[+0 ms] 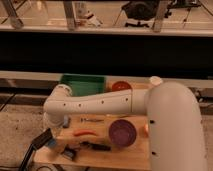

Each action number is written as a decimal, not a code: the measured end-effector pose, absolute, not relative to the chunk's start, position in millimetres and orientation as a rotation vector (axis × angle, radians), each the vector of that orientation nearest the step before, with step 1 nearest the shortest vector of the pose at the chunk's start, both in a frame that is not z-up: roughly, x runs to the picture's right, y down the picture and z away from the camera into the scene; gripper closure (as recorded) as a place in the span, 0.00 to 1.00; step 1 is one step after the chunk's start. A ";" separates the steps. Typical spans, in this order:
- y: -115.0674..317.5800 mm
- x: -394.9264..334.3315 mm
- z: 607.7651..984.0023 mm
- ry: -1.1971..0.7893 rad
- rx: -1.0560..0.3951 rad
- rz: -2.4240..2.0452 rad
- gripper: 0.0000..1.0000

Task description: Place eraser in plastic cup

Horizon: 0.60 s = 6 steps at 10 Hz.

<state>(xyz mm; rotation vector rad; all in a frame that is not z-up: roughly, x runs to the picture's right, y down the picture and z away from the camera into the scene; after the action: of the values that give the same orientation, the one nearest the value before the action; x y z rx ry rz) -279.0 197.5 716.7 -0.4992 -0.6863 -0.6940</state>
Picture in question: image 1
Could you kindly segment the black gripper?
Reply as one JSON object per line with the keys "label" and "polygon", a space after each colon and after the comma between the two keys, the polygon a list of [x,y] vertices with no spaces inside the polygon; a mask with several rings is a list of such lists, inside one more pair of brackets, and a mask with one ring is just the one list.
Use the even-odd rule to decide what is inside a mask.
{"label": "black gripper", "polygon": [[19,171],[25,171],[28,161],[31,158],[33,152],[43,147],[52,138],[53,135],[50,128],[48,128],[42,134],[34,138],[21,162],[21,165],[19,166]]}

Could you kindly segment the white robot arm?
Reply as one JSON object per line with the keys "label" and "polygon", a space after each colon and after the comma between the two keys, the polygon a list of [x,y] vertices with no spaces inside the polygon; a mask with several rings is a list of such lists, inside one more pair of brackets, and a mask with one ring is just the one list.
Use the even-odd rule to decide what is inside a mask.
{"label": "white robot arm", "polygon": [[152,171],[208,171],[199,104],[180,83],[87,96],[74,96],[69,86],[59,84],[44,111],[50,128],[62,125],[69,114],[145,114]]}

